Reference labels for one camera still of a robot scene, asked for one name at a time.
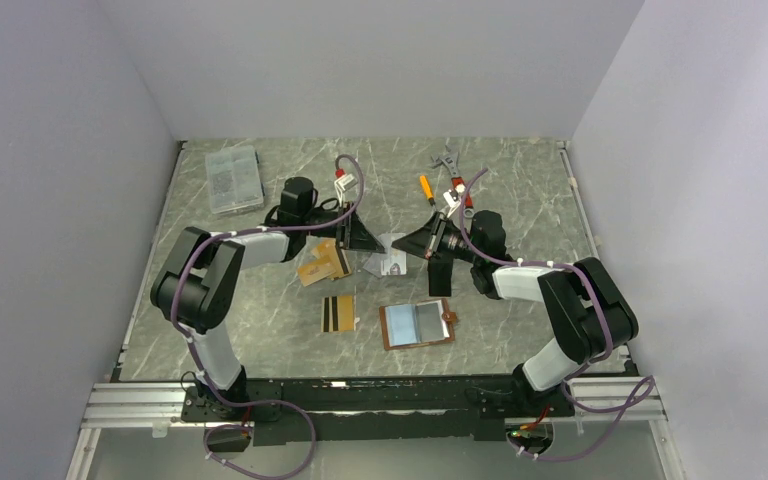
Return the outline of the brown leather card holder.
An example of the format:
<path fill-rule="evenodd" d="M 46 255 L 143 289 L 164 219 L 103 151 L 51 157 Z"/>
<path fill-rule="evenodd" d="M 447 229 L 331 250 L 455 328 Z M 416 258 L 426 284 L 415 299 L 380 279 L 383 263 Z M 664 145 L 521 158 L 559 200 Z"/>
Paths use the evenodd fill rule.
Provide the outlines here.
<path fill-rule="evenodd" d="M 457 314 L 445 298 L 379 308 L 383 347 L 401 350 L 455 341 Z"/>

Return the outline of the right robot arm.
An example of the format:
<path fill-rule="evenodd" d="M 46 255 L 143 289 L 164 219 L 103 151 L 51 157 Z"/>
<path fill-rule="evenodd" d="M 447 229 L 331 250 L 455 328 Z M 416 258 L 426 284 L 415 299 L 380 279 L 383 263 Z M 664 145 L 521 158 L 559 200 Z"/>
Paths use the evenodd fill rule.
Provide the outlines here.
<path fill-rule="evenodd" d="M 450 296 L 453 265 L 460 260 L 469 263 L 480 294 L 544 305 L 553 336 L 515 367 L 510 391 L 515 409 L 534 415 L 565 380 L 635 338 L 639 325 L 599 259 L 564 265 L 518 261 L 508 254 L 506 241 L 501 215 L 481 210 L 466 231 L 445 214 L 435 213 L 392 246 L 427 261 L 433 297 Z"/>

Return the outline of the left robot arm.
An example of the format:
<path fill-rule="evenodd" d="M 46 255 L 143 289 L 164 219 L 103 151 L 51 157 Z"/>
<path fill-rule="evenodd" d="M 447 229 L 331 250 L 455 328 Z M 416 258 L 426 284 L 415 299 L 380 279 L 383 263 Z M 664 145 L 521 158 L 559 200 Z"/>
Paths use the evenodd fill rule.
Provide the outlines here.
<path fill-rule="evenodd" d="M 184 336 L 196 379 L 210 391 L 208 407 L 221 419 L 239 417 L 249 399 L 245 368 L 224 324 L 240 272 L 292 260 L 310 236 L 332 239 L 341 250 L 385 251 L 358 217 L 356 203 L 346 197 L 351 190 L 363 190 L 361 181 L 343 170 L 336 175 L 336 194 L 325 200 L 310 179 L 290 178 L 278 205 L 253 229 L 211 233 L 185 228 L 154 280 L 150 301 Z"/>

